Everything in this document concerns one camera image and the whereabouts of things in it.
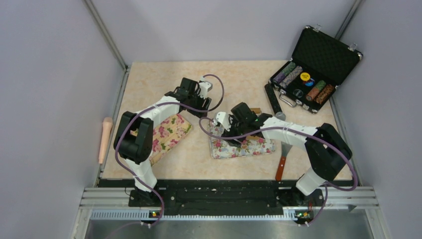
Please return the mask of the black microphone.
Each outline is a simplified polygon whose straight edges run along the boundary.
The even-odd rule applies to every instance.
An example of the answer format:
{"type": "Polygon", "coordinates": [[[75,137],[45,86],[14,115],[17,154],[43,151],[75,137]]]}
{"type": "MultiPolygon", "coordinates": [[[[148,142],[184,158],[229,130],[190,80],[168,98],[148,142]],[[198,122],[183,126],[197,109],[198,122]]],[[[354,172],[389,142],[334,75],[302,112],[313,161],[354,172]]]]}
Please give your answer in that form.
{"type": "Polygon", "coordinates": [[[270,103],[270,106],[273,110],[274,116],[279,119],[279,120],[285,120],[286,119],[286,115],[284,114],[284,112],[282,111],[282,108],[278,102],[278,99],[276,97],[275,91],[272,88],[271,83],[267,83],[264,86],[264,90],[265,93],[267,95],[268,101],[270,103]]]}

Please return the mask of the blue poker chip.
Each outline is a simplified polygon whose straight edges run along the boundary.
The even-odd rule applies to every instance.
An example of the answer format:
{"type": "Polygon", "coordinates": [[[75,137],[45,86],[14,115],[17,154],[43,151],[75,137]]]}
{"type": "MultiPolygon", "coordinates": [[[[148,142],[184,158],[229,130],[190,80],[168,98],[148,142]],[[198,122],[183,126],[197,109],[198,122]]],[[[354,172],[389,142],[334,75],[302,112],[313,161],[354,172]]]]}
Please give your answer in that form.
{"type": "Polygon", "coordinates": [[[311,86],[313,86],[315,84],[315,80],[314,79],[309,79],[308,81],[304,82],[304,84],[307,87],[311,87],[311,86]]]}

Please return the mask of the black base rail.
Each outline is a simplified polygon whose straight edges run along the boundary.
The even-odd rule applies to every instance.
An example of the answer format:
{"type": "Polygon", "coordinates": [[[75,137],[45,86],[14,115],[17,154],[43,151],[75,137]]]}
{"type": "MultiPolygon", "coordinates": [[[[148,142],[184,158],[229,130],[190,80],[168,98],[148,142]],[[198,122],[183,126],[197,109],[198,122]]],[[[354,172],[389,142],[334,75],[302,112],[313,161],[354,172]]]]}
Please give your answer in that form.
{"type": "Polygon", "coordinates": [[[325,192],[330,188],[316,189],[303,195],[294,181],[268,180],[158,180],[157,197],[153,192],[138,190],[134,181],[99,181],[99,188],[122,188],[129,198],[124,200],[130,208],[139,208],[147,220],[159,218],[159,207],[164,206],[163,219],[246,219],[253,217],[286,217],[311,219],[318,208],[328,208],[325,192]]]}

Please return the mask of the yellow dealer button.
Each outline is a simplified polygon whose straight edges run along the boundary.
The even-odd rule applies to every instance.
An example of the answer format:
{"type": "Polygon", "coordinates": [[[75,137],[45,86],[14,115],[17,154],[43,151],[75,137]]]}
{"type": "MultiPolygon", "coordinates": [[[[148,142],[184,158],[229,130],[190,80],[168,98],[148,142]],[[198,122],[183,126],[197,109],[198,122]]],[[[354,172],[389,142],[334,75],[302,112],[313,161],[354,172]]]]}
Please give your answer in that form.
{"type": "Polygon", "coordinates": [[[310,76],[310,74],[309,74],[309,73],[307,73],[307,72],[302,72],[302,73],[300,74],[300,79],[301,79],[302,81],[304,81],[304,82],[309,81],[309,80],[310,80],[310,78],[311,78],[311,76],[310,76]]]}

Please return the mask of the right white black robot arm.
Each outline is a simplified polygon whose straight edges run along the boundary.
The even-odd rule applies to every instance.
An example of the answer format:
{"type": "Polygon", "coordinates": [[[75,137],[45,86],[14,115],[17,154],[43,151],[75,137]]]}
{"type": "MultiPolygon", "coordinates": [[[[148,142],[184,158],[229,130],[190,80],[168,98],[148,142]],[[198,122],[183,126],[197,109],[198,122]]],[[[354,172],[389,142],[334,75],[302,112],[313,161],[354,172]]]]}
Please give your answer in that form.
{"type": "Polygon", "coordinates": [[[356,175],[350,163],[349,146],[328,123],[319,127],[304,126],[271,114],[257,115],[244,102],[232,108],[229,114],[218,113],[215,120],[224,127],[222,136],[232,146],[239,147],[247,136],[258,136],[295,146],[307,153],[311,166],[292,191],[292,199],[298,205],[310,201],[314,190],[334,180],[345,166],[356,175]]]}

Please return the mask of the wooden dough roller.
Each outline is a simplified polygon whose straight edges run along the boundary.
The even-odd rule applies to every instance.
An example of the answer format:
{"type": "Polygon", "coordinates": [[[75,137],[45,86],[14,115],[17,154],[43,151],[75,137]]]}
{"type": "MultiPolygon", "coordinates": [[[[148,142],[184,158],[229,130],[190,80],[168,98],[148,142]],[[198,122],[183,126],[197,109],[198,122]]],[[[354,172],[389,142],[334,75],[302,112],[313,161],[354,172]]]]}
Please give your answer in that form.
{"type": "Polygon", "coordinates": [[[251,108],[251,111],[257,115],[262,114],[262,110],[260,108],[251,108]]]}

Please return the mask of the brown poker chip stack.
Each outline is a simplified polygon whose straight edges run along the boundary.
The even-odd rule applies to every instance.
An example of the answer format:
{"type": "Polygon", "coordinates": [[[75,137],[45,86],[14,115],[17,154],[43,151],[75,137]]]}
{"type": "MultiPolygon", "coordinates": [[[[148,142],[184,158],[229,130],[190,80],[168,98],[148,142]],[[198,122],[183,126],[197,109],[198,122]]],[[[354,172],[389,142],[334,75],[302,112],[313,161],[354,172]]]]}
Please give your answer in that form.
{"type": "Polygon", "coordinates": [[[332,93],[332,91],[335,89],[333,85],[326,85],[322,91],[318,94],[315,101],[322,105],[323,102],[329,97],[329,95],[332,93]]]}

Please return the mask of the purple poker chip stack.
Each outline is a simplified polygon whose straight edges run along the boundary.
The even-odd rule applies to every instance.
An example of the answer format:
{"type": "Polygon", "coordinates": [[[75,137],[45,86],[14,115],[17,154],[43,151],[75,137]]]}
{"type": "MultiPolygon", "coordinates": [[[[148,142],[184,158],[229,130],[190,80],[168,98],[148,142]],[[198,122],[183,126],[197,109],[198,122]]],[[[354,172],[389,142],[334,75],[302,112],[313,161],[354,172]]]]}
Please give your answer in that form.
{"type": "Polygon", "coordinates": [[[281,83],[296,67],[294,62],[289,62],[276,76],[273,78],[273,82],[281,83]]]}

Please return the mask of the grey poker chip stack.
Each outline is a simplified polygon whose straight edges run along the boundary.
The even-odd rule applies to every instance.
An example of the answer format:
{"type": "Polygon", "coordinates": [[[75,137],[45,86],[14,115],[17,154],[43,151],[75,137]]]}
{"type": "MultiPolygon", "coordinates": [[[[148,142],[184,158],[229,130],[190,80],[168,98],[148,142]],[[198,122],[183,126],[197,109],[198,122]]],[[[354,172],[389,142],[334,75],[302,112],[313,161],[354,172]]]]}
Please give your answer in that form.
{"type": "Polygon", "coordinates": [[[303,71],[303,68],[301,66],[295,67],[287,76],[285,79],[283,79],[280,83],[280,86],[282,88],[287,88],[287,86],[292,83],[303,71]]]}

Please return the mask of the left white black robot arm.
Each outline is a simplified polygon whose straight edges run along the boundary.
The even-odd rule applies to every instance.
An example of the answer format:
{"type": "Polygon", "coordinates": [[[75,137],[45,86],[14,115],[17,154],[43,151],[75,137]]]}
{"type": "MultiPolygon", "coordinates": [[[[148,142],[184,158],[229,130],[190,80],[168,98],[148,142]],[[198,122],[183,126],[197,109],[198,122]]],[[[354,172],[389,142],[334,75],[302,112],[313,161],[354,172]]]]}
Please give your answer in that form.
{"type": "Polygon", "coordinates": [[[153,105],[138,113],[124,112],[118,125],[113,143],[117,163],[134,178],[135,189],[131,196],[148,206],[157,206],[160,201],[155,189],[150,155],[154,149],[153,131],[164,120],[187,110],[201,118],[207,115],[211,98],[208,92],[212,83],[183,78],[180,86],[165,95],[153,105]]]}

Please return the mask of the floral tray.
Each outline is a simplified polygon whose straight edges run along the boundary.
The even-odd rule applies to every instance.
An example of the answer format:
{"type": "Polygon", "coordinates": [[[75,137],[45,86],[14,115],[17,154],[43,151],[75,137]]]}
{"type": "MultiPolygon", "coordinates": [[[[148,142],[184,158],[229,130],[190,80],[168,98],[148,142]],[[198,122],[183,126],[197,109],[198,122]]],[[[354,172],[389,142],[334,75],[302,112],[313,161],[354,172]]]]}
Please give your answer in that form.
{"type": "Polygon", "coordinates": [[[209,138],[210,152],[214,159],[249,157],[271,154],[276,151],[273,140],[248,136],[240,147],[230,146],[226,141],[215,137],[209,138]]]}

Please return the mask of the folded floral cloth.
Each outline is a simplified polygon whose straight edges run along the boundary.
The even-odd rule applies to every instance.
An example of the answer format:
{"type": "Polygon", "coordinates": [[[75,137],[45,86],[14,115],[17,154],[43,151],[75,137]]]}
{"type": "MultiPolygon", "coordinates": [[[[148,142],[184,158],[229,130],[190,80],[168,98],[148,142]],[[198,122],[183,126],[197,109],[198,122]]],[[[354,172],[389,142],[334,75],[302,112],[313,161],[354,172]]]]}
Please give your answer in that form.
{"type": "Polygon", "coordinates": [[[149,156],[151,166],[155,165],[182,139],[184,139],[193,126],[180,114],[165,119],[153,130],[152,152],[149,156]]]}

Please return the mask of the black poker chip case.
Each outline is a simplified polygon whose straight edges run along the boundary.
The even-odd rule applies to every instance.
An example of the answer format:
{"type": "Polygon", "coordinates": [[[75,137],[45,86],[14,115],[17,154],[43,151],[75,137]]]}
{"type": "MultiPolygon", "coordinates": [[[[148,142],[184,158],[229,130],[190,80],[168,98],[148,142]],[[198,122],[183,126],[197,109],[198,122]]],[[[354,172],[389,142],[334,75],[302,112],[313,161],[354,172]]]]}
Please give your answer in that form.
{"type": "Polygon", "coordinates": [[[300,34],[291,58],[269,78],[268,82],[280,93],[281,100],[292,107],[301,106],[306,111],[316,114],[363,59],[363,54],[356,47],[355,44],[347,45],[323,33],[319,26],[307,25],[300,34]],[[300,79],[300,75],[285,89],[280,86],[280,83],[273,82],[276,74],[289,62],[301,66],[302,72],[309,73],[311,79],[315,80],[315,84],[307,87],[300,79]],[[308,92],[319,81],[325,81],[326,85],[335,87],[322,105],[315,101],[316,98],[313,101],[305,99],[308,92]]]}

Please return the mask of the green poker chip stack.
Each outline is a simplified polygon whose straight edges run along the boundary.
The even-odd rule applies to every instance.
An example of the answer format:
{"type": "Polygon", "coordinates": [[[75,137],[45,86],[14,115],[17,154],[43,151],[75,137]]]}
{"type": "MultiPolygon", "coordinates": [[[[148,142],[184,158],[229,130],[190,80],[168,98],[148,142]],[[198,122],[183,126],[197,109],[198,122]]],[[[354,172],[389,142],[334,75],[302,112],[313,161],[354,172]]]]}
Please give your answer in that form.
{"type": "Polygon", "coordinates": [[[305,99],[307,101],[313,101],[317,95],[322,91],[322,89],[326,86],[325,81],[319,81],[306,95],[305,99]]]}

